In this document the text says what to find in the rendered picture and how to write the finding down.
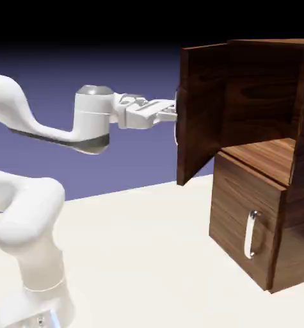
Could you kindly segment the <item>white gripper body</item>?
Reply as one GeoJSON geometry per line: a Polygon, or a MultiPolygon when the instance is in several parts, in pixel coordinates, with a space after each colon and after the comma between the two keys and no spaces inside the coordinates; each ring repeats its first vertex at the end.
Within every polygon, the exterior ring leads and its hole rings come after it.
{"type": "Polygon", "coordinates": [[[154,99],[144,104],[137,102],[125,109],[125,125],[129,129],[149,129],[160,123],[156,115],[169,106],[174,106],[174,100],[154,99]]]}

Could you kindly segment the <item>thin silver curved door handle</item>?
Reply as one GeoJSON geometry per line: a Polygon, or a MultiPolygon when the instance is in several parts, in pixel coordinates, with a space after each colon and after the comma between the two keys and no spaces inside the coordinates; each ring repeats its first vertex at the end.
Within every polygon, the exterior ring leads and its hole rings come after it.
{"type": "MultiPolygon", "coordinates": [[[[174,104],[174,108],[175,108],[176,114],[177,114],[177,94],[178,94],[178,91],[179,91],[179,87],[177,87],[177,89],[175,91],[175,104],[174,104]]],[[[175,145],[178,147],[179,144],[178,144],[178,141],[177,141],[177,120],[176,120],[176,123],[174,123],[174,126],[173,126],[173,136],[174,136],[174,140],[175,140],[175,145]]]]}

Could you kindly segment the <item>tall dark wood cabinet door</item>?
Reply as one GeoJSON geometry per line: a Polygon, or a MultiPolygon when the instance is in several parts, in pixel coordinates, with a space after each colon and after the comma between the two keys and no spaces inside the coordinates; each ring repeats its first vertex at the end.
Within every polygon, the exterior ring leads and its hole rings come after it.
{"type": "Polygon", "coordinates": [[[228,45],[180,52],[177,94],[177,184],[185,185],[220,150],[228,45]]]}

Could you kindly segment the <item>dark wood cabinet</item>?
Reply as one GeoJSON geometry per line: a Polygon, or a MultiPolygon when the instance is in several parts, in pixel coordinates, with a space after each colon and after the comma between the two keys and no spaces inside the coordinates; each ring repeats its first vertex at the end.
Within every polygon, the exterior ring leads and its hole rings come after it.
{"type": "Polygon", "coordinates": [[[304,39],[231,40],[224,152],[286,188],[270,293],[304,283],[304,39]]]}

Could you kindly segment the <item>short dark wood cabinet door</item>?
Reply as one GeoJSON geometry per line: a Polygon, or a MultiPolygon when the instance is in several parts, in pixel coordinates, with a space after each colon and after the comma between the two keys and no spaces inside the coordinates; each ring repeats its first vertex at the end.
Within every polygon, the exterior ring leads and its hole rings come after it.
{"type": "Polygon", "coordinates": [[[286,191],[228,154],[217,153],[209,235],[263,290],[270,290],[273,284],[286,191]],[[244,237],[251,210],[262,215],[253,230],[255,254],[248,259],[244,255],[244,237]]]}

